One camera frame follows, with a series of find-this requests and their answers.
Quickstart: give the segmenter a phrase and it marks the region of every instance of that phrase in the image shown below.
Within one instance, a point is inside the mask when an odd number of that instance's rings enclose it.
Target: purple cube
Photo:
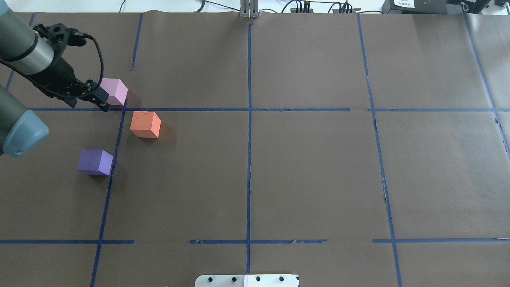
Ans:
[[[82,150],[78,170],[88,175],[108,176],[113,156],[103,150]]]

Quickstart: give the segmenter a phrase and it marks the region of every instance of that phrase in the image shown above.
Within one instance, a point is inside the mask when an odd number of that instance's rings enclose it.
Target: white label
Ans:
[[[414,0],[394,0],[395,5],[406,8],[414,8]]]

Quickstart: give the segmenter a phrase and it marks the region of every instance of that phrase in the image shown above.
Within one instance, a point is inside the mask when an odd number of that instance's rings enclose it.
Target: blue tape line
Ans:
[[[134,244],[134,240],[104,240],[103,244]],[[97,244],[97,240],[0,239],[0,244]]]
[[[35,13],[32,13],[32,16],[30,17],[29,26],[32,27],[32,24],[34,23]]]
[[[108,191],[106,193],[106,200],[105,200],[105,209],[103,211],[103,219],[101,221],[101,228],[99,230],[99,238],[97,240],[96,256],[95,256],[95,260],[94,260],[94,268],[92,269],[92,278],[90,279],[90,287],[94,287],[94,284],[95,284],[95,277],[97,274],[97,265],[99,264],[99,256],[101,254],[101,244],[103,243],[103,234],[105,232],[106,216],[108,214],[108,206],[110,204],[110,194],[112,192],[113,174],[115,172],[115,167],[117,165],[117,155],[119,152],[120,137],[122,136],[122,128],[124,126],[124,117],[126,114],[125,107],[127,104],[128,104],[128,100],[126,99],[126,101],[124,102],[124,107],[122,108],[122,116],[120,117],[119,132],[117,134],[117,143],[115,144],[115,153],[113,154],[112,169],[110,171],[110,182],[108,183]]]
[[[251,240],[251,25],[248,25],[248,179],[246,187],[246,274],[250,274]]]
[[[388,196],[388,186],[386,185],[386,173],[384,169],[384,162],[383,162],[383,154],[381,151],[381,144],[379,141],[379,131],[377,130],[377,119],[375,117],[375,111],[374,111],[374,98],[372,96],[372,88],[370,87],[370,81],[368,79],[368,63],[367,63],[367,55],[365,52],[365,42],[363,40],[363,30],[361,27],[361,18],[359,14],[356,14],[356,17],[358,18],[358,29],[360,31],[360,42],[361,42],[361,50],[363,54],[363,64],[365,67],[365,77],[367,81],[367,89],[368,94],[370,96],[370,108],[372,110],[372,121],[374,125],[374,132],[375,132],[375,142],[377,144],[377,153],[379,155],[379,166],[381,169],[381,180],[382,180],[382,187],[384,189],[384,194],[386,196],[386,211],[388,214],[388,224],[390,226],[390,236],[392,241],[392,247],[393,247],[393,259],[395,261],[395,271],[397,275],[397,283],[399,287],[402,287],[402,278],[400,277],[400,264],[398,263],[398,254],[397,254],[397,244],[395,242],[395,230],[393,228],[393,219],[391,216],[391,207],[390,207],[390,197]]]
[[[97,240],[3,239],[0,244],[97,244]]]
[[[396,243],[468,243],[468,242],[503,242],[510,243],[507,238],[400,238]],[[372,243],[391,243],[391,239],[373,239]]]
[[[30,108],[33,111],[40,112],[102,112],[99,108]],[[111,108],[109,111],[122,111],[121,108]]]
[[[103,240],[101,244],[134,244],[134,240]]]
[[[143,13],[140,13],[140,19],[138,20],[138,30],[136,31],[135,48],[133,49],[133,60],[131,61],[130,71],[135,67],[136,51],[138,50],[138,40],[140,39],[140,31],[142,30]]]
[[[327,239],[251,239],[250,244],[323,244]],[[245,239],[190,240],[190,244],[246,244]]]
[[[492,112],[492,109],[373,109],[375,112]]]
[[[190,244],[246,244],[246,239],[190,240]]]
[[[342,109],[253,109],[254,112],[350,112],[348,108]]]
[[[163,112],[247,112],[243,108],[128,108],[126,111],[163,111]]]
[[[327,239],[252,239],[253,244],[323,244]]]
[[[469,43],[471,44],[471,48],[473,49],[473,53],[475,55],[476,64],[478,65],[478,69],[480,70],[481,78],[483,80],[483,85],[485,87],[485,90],[487,91],[487,96],[489,97],[489,102],[491,103],[491,108],[494,112],[494,117],[497,121],[499,134],[501,135],[501,139],[503,140],[503,144],[506,149],[506,156],[510,159],[510,149],[508,148],[508,141],[506,141],[505,132],[503,131],[503,127],[501,125],[501,121],[499,120],[498,112],[496,111],[496,106],[494,105],[494,100],[492,99],[492,94],[489,89],[489,85],[487,83],[487,79],[485,77],[485,73],[483,72],[483,69],[481,67],[480,58],[478,57],[478,52],[476,51],[475,43],[473,41],[473,37],[471,35],[471,28],[469,27],[468,17],[465,13],[464,14],[464,22],[466,23],[466,28],[468,31],[468,38]]]
[[[5,85],[5,89],[9,90],[9,87],[11,86],[12,77],[14,76],[14,71],[11,70],[11,73],[9,74],[9,79],[7,80],[7,84]]]

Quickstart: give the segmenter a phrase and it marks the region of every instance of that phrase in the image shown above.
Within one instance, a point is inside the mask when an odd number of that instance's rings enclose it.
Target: cube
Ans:
[[[106,101],[108,104],[115,106],[124,105],[128,94],[128,88],[126,88],[121,80],[103,78],[101,88],[103,88],[109,95],[108,100]]]
[[[135,111],[131,121],[131,131],[137,137],[158,138],[161,119],[155,112]]]
[[[108,176],[113,156],[103,150],[82,150],[78,170],[88,175]]]

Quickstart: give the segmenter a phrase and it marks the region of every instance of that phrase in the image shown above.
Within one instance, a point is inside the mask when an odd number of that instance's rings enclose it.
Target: white mounting plate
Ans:
[[[201,275],[196,279],[195,287],[299,287],[299,275]]]

